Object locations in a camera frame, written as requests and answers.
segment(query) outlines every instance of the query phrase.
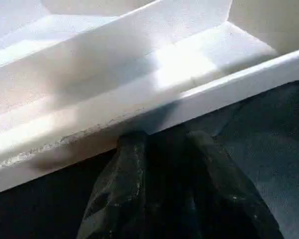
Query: white plastic panel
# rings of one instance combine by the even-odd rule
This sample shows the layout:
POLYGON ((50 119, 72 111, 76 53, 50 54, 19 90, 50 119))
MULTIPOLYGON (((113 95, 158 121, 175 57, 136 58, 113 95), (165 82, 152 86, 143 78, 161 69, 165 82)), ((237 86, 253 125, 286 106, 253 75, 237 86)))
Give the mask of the white plastic panel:
POLYGON ((299 50, 299 0, 234 0, 229 21, 281 54, 299 50))
POLYGON ((33 52, 33 48, 26 44, 21 45, 23 56, 26 54, 24 48, 30 50, 26 57, 0 64, 0 113, 57 93, 74 82, 111 71, 118 64, 144 56, 199 30, 217 26, 227 19, 231 0, 215 0, 213 4, 200 1, 197 8, 198 2, 188 0, 186 8, 182 9, 176 8, 182 3, 180 0, 156 1, 38 52, 33 52), (185 24, 182 32, 178 31, 180 21, 185 24))
MULTIPOLYGON (((37 166, 29 165, 27 172, 23 173, 24 180, 64 167, 79 160, 80 157, 75 156, 69 162, 71 151, 62 151, 62 155, 60 152, 53 153, 52 158, 45 156, 45 153, 52 148, 63 147, 61 145, 68 147, 69 139, 107 130, 124 120, 139 117, 140 114, 164 105, 172 99, 178 99, 179 95, 195 89, 199 84, 213 83, 212 80, 230 74, 236 69, 235 64, 239 65, 241 61, 248 60, 250 63, 248 66, 251 66, 259 58, 270 59, 275 54, 275 51, 266 44, 226 22, 215 29, 170 44, 134 62, 115 68, 115 71, 99 76, 98 80, 91 78, 2 114, 0 172, 10 170, 10 167, 24 160, 31 165, 36 164, 35 160, 32 161, 32 157, 41 155, 38 154, 39 151, 43 152, 44 162, 41 162, 40 156, 38 163, 49 164, 56 160, 54 166, 42 171, 37 169, 37 166), (223 38, 227 39, 225 41, 227 47, 223 46, 223 38), (245 46, 245 54, 241 53, 241 45, 245 46), (226 55, 226 60, 220 60, 221 55, 226 55)), ((146 120, 144 124, 140 121, 141 127, 148 132, 154 132, 172 126, 178 120, 189 119, 194 112, 200 113, 196 109, 197 106, 180 108, 178 111, 176 110, 178 104, 179 102, 174 102, 173 107, 164 113, 164 120, 152 118, 152 122, 146 120)), ((129 124, 128 127, 103 135, 104 142, 100 142, 99 146, 96 143, 91 151, 86 153, 90 153, 88 155, 91 156, 114 147, 112 143, 118 135, 135 127, 139 126, 129 124), (111 138, 111 143, 104 144, 108 137, 111 138)))

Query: black fabric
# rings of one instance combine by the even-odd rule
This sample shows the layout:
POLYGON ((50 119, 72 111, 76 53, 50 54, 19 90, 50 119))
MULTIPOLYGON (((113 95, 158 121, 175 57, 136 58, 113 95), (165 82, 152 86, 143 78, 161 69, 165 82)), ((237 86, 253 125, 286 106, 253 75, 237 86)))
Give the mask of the black fabric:
POLYGON ((159 168, 151 166, 158 153, 147 147, 145 134, 121 137, 96 181, 77 239, 283 238, 254 184, 211 136, 190 132, 177 146, 186 162, 181 170, 168 166, 177 160, 168 150, 159 168), (156 190, 160 185, 164 190, 156 190))
MULTIPOLYGON (((286 84, 250 99, 190 120, 151 135, 148 144, 155 148, 147 175, 147 187, 160 191, 184 192, 186 175, 178 147, 187 131, 204 130, 216 136, 235 163, 248 175, 280 225, 285 239, 299 239, 299 82, 286 84), (167 170, 166 183, 176 188, 157 186, 155 171, 167 170)), ((115 151, 98 155, 60 171, 0 193, 0 239, 74 239, 77 236, 91 190, 100 172, 115 151)), ((170 197, 184 205, 179 215, 170 218, 169 228, 183 228, 182 235, 195 232, 195 207, 189 196, 170 197)), ((155 211, 157 195, 152 202, 155 211)))

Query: white divider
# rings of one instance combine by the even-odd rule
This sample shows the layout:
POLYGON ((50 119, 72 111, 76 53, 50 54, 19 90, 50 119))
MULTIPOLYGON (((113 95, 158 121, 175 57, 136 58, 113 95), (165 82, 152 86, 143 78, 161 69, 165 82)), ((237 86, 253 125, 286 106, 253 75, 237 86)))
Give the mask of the white divider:
MULTIPOLYGON (((110 150, 116 146, 118 136, 127 131, 158 132, 260 92, 297 80, 299 80, 299 51, 211 81, 179 95, 163 94, 144 104, 136 104, 132 110, 125 111, 124 114, 120 114, 116 118, 100 120, 95 122, 93 127, 79 132, 76 130, 77 132, 72 135, 60 137, 58 141, 53 143, 50 140, 51 143, 32 148, 30 151, 22 151, 22 153, 12 156, 9 155, 9 150, 6 150, 0 156, 0 192, 110 150)), ((72 119, 73 123, 76 123, 76 119, 80 120, 79 111, 90 111, 91 122, 95 116, 100 116, 103 113, 95 111, 94 105, 104 104, 104 109, 106 109, 106 102, 99 102, 98 99, 97 97, 92 98, 78 106, 64 108, 55 114, 61 114, 63 118, 68 118, 66 119, 68 122, 71 122, 72 119)), ((59 123, 53 121, 55 114, 46 115, 46 119, 42 121, 47 124, 50 123, 52 129, 54 123, 59 123)), ((19 138, 26 137, 27 133, 22 130, 23 127, 29 129, 32 126, 33 130, 38 131, 49 126, 39 123, 30 122, 27 125, 12 129, 12 131, 4 132, 0 135, 0 140, 4 144, 5 140, 9 139, 9 133, 15 135, 16 132, 18 132, 19 138)))
POLYGON ((230 4, 231 0, 159 0, 57 45, 29 52, 0 66, 0 110, 57 93, 71 83, 220 25, 230 4))

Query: white surface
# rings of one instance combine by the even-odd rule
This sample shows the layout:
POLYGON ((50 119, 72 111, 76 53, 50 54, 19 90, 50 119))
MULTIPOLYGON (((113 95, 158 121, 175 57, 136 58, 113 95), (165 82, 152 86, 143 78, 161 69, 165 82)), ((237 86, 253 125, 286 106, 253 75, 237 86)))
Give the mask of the white surface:
POLYGON ((299 0, 234 0, 229 21, 283 54, 299 50, 299 0))
MULTIPOLYGON (((217 26, 227 19, 231 0, 212 3, 188 0, 182 7, 177 4, 182 1, 156 1, 39 52, 33 53, 33 50, 42 45, 27 39, 15 46, 22 54, 11 55, 13 46, 0 50, 3 56, 0 66, 3 58, 4 62, 10 62, 24 55, 25 48, 31 50, 28 56, 0 67, 0 113, 217 26)), ((54 42, 44 41, 42 44, 48 46, 54 42)))
MULTIPOLYGON (((241 62, 248 62, 249 65, 245 65, 248 67, 257 64, 260 59, 264 61, 274 56, 276 52, 268 45, 226 22, 122 65, 99 79, 92 78, 2 114, 0 175, 5 175, 6 170, 10 171, 11 167, 16 165, 19 168, 22 164, 23 166, 14 172, 19 174, 22 168, 25 171, 22 177, 14 181, 11 181, 12 176, 4 176, 6 183, 3 183, 0 177, 0 191, 6 189, 8 184, 12 187, 83 159, 77 158, 68 149, 62 151, 62 155, 56 153, 48 159, 50 156, 45 154, 52 149, 67 147, 68 139, 72 136, 64 136, 77 132, 85 135, 111 128, 123 120, 164 105, 170 99, 177 99, 183 92, 197 85, 207 84, 239 70, 241 62), (31 166, 36 162, 32 161, 31 157, 41 155, 38 151, 42 149, 45 160, 40 160, 40 163, 49 164, 55 160, 55 164, 47 170, 38 170, 31 166)), ((151 122, 149 132, 172 126, 173 122, 180 119, 190 119, 193 114, 191 111, 200 112, 198 109, 188 108, 186 111, 189 112, 174 118, 174 114, 181 112, 173 110, 172 107, 172 112, 166 115, 166 121, 159 122, 160 126, 156 125, 157 129, 152 129, 151 122)), ((121 130, 114 130, 103 137, 115 139, 121 133, 121 130)), ((103 137, 104 142, 95 145, 86 153, 92 156, 114 147, 114 141, 106 144, 103 137)))
POLYGON ((0 37, 47 15, 40 0, 0 0, 0 37))
POLYGON ((122 15, 154 0, 42 0, 54 14, 122 15))

